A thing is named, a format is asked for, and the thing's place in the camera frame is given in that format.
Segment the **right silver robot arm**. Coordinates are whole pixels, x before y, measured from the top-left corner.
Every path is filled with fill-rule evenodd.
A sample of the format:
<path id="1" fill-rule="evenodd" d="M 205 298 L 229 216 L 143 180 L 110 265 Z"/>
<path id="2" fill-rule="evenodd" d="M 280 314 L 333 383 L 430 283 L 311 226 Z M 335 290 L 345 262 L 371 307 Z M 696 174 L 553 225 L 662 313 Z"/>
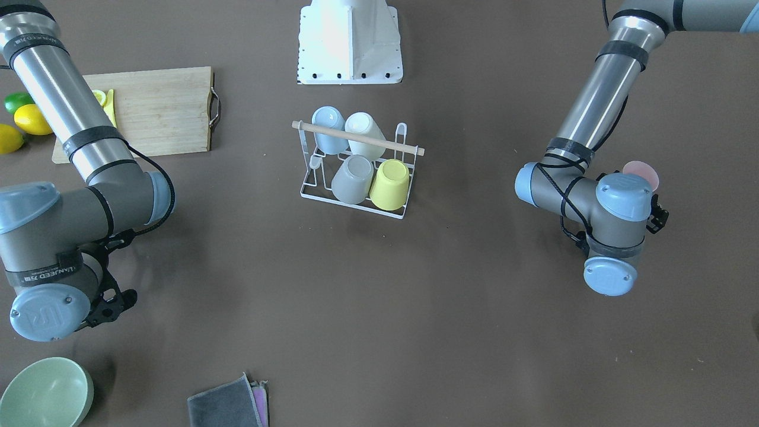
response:
<path id="1" fill-rule="evenodd" d="M 136 304 L 109 257 L 174 210 L 173 182 L 143 170 L 39 1 L 2 2 L 2 57 L 19 77 L 83 180 L 61 191 L 35 181 L 2 189 L 2 264 L 15 292 L 9 321 L 36 342 L 116 321 Z"/>

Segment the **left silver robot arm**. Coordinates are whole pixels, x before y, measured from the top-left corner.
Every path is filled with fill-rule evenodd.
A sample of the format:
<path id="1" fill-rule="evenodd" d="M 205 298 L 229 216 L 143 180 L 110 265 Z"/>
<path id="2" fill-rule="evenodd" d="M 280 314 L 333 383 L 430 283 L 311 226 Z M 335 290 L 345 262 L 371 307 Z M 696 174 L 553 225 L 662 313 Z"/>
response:
<path id="1" fill-rule="evenodd" d="M 600 294 L 757 296 L 757 2 L 602 2 L 585 86 L 518 197 Z"/>

